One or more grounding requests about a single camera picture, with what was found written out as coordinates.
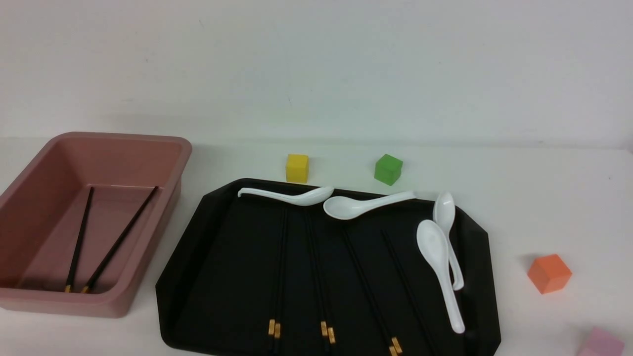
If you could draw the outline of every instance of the white backdrop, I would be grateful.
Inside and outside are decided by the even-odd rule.
[[[631,0],[0,0],[0,136],[622,148]]]

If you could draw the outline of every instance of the pink cube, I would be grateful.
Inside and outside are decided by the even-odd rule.
[[[623,350],[624,342],[610,333],[594,327],[578,356],[622,356]]]

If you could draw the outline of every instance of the chopsticks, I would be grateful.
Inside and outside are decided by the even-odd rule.
[[[382,235],[382,240],[384,241],[385,245],[387,245],[387,250],[389,250],[389,255],[391,256],[391,260],[396,266],[396,270],[398,271],[398,276],[400,277],[400,281],[402,282],[404,289],[406,291],[406,296],[409,299],[409,303],[411,304],[411,307],[413,308],[415,319],[418,321],[420,328],[422,328],[424,337],[427,339],[427,343],[429,344],[429,347],[431,349],[431,354],[433,356],[437,355],[437,349],[436,349],[435,343],[430,337],[430,332],[429,332],[429,329],[427,328],[426,323],[424,323],[422,313],[420,312],[420,308],[418,308],[418,303],[415,300],[415,295],[413,294],[413,290],[411,289],[411,285],[409,284],[409,279],[406,277],[406,273],[404,272],[402,263],[400,263],[400,259],[398,258],[398,255],[396,254],[396,249],[394,248],[394,245],[391,242],[391,238],[389,237],[388,233],[384,230],[381,230],[380,234]]]
[[[99,276],[103,273],[103,270],[106,269],[106,267],[108,266],[108,263],[110,262],[112,257],[115,255],[116,251],[118,250],[118,248],[121,246],[121,244],[123,243],[123,241],[125,240],[127,235],[132,230],[134,224],[136,223],[136,220],[139,219],[139,217],[141,216],[141,213],[143,212],[143,210],[145,210],[145,207],[147,206],[147,204],[149,203],[149,201],[151,200],[151,198],[154,196],[154,194],[157,191],[158,191],[158,186],[154,187],[154,189],[152,189],[152,191],[147,196],[145,201],[143,201],[143,204],[136,211],[136,213],[132,217],[132,220],[130,220],[130,222],[127,224],[127,226],[125,227],[123,232],[121,232],[121,235],[119,235],[119,237],[118,237],[118,239],[116,239],[115,243],[112,244],[112,247],[110,248],[110,251],[108,251],[108,253],[103,258],[103,260],[101,261],[101,263],[99,264],[97,269],[94,271],[94,273],[92,274],[92,276],[90,277],[88,282],[85,284],[85,286],[82,289],[81,293],[88,293],[88,292],[90,292],[90,290],[92,290],[92,288],[94,287],[94,284],[96,283],[97,279],[99,279]]]
[[[365,298],[367,298],[367,300],[369,301],[369,303],[372,306],[373,309],[373,317],[376,320],[376,323],[378,324],[379,328],[380,328],[380,332],[382,333],[382,337],[385,341],[385,343],[388,345],[389,347],[389,353],[391,354],[391,356],[396,356],[401,354],[402,351],[402,347],[400,346],[400,342],[398,341],[398,338],[395,336],[391,336],[392,335],[389,332],[389,326],[387,325],[387,323],[385,322],[385,318],[382,314],[382,312],[380,311],[380,307],[378,306],[378,302],[376,301],[376,297],[374,296],[374,294],[372,293],[372,289],[369,285],[369,281],[367,279],[367,277],[365,276],[365,272],[363,271],[363,267],[360,264],[360,261],[358,260],[358,257],[356,255],[356,251],[354,250],[354,246],[352,245],[351,241],[349,240],[349,236],[347,231],[343,230],[343,241],[345,242],[345,245],[348,249],[348,253],[349,256],[351,257],[352,261],[354,262],[354,267],[356,268],[356,273],[358,274],[358,277],[361,280],[361,284],[363,285],[363,292],[365,294]]]
[[[66,278],[65,293],[71,293],[73,291],[73,285],[75,284],[75,274],[77,273],[77,264],[79,263],[79,254],[81,253],[81,246],[84,243],[85,227],[88,224],[88,215],[90,214],[90,207],[92,205],[92,194],[94,193],[94,187],[90,187],[88,193],[88,200],[85,202],[84,217],[81,219],[81,226],[79,227],[79,235],[77,236],[77,242],[75,243],[75,251],[73,252],[73,260],[70,262],[70,269],[68,270],[68,277]]]
[[[321,262],[318,254],[318,246],[317,242],[314,239],[314,234],[312,231],[312,221],[310,220],[310,216],[307,212],[304,213],[305,223],[306,223],[306,234],[308,237],[308,248],[310,250],[310,267],[312,269],[312,279],[315,285],[316,292],[316,300],[317,300],[317,309],[319,314],[319,325],[321,328],[321,337],[323,340],[323,349],[325,353],[330,353],[331,346],[336,344],[336,337],[334,335],[334,327],[332,316],[328,311],[326,306],[326,286],[323,280],[322,272],[321,272]]]
[[[268,352],[276,355],[279,353],[281,343],[281,320],[284,307],[285,284],[285,248],[288,240],[287,208],[282,210],[282,232],[279,239],[279,252],[277,253],[277,284],[273,288],[272,318],[268,321],[268,335],[271,337]]]

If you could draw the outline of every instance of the white spoon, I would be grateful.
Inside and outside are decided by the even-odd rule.
[[[323,203],[327,198],[330,198],[330,195],[332,195],[333,192],[334,187],[330,186],[312,189],[307,193],[299,195],[286,195],[262,189],[242,188],[239,192],[237,192],[237,196],[240,197],[242,194],[252,194],[283,201],[288,204],[299,205],[300,207],[308,207],[310,205]]]
[[[325,210],[327,215],[335,219],[350,220],[370,210],[415,198],[413,191],[405,191],[371,200],[355,200],[345,196],[333,196],[323,203],[323,210]]]
[[[448,242],[448,262],[453,270],[453,290],[458,291],[464,288],[464,276],[461,274],[460,263],[457,261],[451,240],[448,238],[455,221],[455,201],[451,193],[445,191],[437,197],[433,206],[433,221],[442,229]]]
[[[451,327],[454,332],[461,334],[466,330],[466,327],[461,318],[455,293],[451,289],[451,276],[449,276],[448,271],[448,244],[444,233],[435,222],[424,220],[418,225],[417,240],[420,253],[437,275]]]

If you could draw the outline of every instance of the black tray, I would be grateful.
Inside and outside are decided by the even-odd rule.
[[[432,218],[432,201],[412,200],[340,221],[323,205],[295,207],[240,188],[301,194],[314,187],[240,179],[205,195],[158,283],[161,335],[174,348],[214,355],[265,355],[282,212],[287,214],[287,265],[280,355],[325,355],[306,242],[308,216],[318,241],[336,332],[337,355],[387,356],[387,345],[354,269],[348,236],[380,309],[404,355],[492,356],[501,342],[487,233],[457,209],[451,243],[465,279],[456,293],[466,333],[455,334],[439,283],[421,256],[417,225]],[[366,200],[376,194],[334,191]],[[423,316],[419,325],[381,230],[391,237]]]

